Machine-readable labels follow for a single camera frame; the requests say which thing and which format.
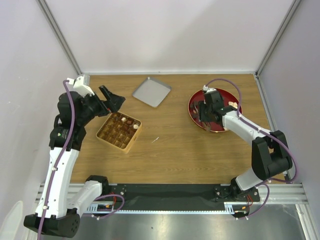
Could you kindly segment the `brown metal tongs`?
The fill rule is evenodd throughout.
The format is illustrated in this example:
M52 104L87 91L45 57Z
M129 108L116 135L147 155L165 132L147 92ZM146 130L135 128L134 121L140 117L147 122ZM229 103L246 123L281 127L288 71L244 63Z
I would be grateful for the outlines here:
M200 113L199 113L199 110L198 110L198 102L197 101L193 101L192 104L191 104L191 108L192 108L192 117L194 119L197 119L197 121L199 122L199 124L201 125L201 127L203 129L205 129L207 132L210 132L211 131L210 124L200 120Z

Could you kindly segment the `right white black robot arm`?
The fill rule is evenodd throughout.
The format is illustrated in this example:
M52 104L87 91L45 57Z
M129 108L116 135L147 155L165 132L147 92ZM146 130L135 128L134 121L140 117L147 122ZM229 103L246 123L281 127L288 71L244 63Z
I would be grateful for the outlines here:
M199 121L215 123L251 145L251 167L230 181L230 196L234 200L242 201L254 187L293 167L283 132L262 128L241 115L239 109L225 105L215 88L205 86L202 93L204 100L198 103Z

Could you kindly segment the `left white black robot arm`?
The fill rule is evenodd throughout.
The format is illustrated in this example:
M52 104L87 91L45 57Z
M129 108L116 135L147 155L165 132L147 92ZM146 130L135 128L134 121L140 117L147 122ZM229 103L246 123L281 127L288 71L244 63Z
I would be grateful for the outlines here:
M54 119L49 140L49 166L35 213L25 216L23 225L42 235L73 238L86 209L95 200L113 197L107 177L90 175L83 187L71 199L67 199L69 184L82 142L85 126L95 117L116 113L125 97L109 91L104 85L95 92L67 90L59 96L58 115Z

